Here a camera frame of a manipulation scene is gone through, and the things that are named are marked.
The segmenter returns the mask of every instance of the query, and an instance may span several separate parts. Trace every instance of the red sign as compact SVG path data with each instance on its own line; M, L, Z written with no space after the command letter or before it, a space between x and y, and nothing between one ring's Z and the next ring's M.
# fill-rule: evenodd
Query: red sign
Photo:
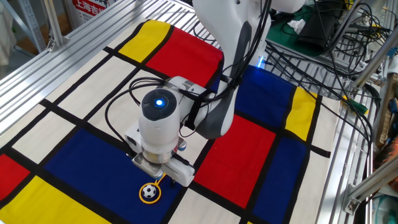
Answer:
M105 7L99 4L93 3L89 0L72 0L73 5L80 11L96 16L98 13L103 11Z

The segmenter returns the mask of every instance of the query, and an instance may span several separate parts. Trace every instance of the yellow square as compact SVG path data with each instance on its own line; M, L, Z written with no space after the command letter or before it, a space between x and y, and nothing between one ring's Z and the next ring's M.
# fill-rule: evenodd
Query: yellow square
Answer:
M315 105L316 100L305 90L297 87L293 98L292 111L287 117L285 129L306 141Z
M0 220L7 224L109 223L40 177L34 177L0 210Z
M138 34L119 50L119 53L142 62L165 39L169 29L168 23L148 21Z

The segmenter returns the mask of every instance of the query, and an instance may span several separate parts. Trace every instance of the white robot link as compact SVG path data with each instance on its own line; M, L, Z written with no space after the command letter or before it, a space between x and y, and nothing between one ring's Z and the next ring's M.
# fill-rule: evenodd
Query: white robot link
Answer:
M232 124L239 82L248 65L264 57L265 38L271 26L269 10L299 10L305 0L194 0L200 22L218 41L224 53L224 71L217 94L182 77L143 98L139 121L125 134L137 156L133 163L155 179L165 172L187 187L194 167L177 151L187 143L178 135L185 125L206 139L223 136Z

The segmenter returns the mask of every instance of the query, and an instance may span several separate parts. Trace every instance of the green mat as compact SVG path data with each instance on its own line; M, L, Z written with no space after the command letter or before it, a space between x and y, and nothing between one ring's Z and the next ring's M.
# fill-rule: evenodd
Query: green mat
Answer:
M309 20L309 18L311 17L312 13L313 13L312 8L310 8L308 6L304 6L302 8L302 10L300 10L294 14L295 17L293 18L293 20L299 21L299 20L303 19L305 22L307 22ZM267 39L272 40L275 43L278 43L280 45L283 45L285 47L288 47L292 50L295 50L297 52L300 52L301 54L305 54L310 57L319 56L323 53L323 51L310 49L306 45L296 43L297 36L294 36L294 35L297 35L297 34L294 32L293 28L291 28L289 25L284 26L284 24L286 24L288 22L289 22L289 20L287 20L285 22L281 22L280 24L277 24L275 26L272 26L269 29ZM286 33L293 34L293 35L288 35L288 34L283 33L282 26L284 26L284 31Z

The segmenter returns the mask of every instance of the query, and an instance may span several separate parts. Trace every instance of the red square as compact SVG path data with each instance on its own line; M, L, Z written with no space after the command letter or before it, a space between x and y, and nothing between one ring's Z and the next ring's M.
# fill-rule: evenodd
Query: red square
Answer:
M0 156L0 200L4 199L30 174L6 155Z
M170 77L181 76L204 87L222 59L222 51L174 28L170 39L146 65Z
M217 139L195 182L246 208L275 134L234 116L231 129Z

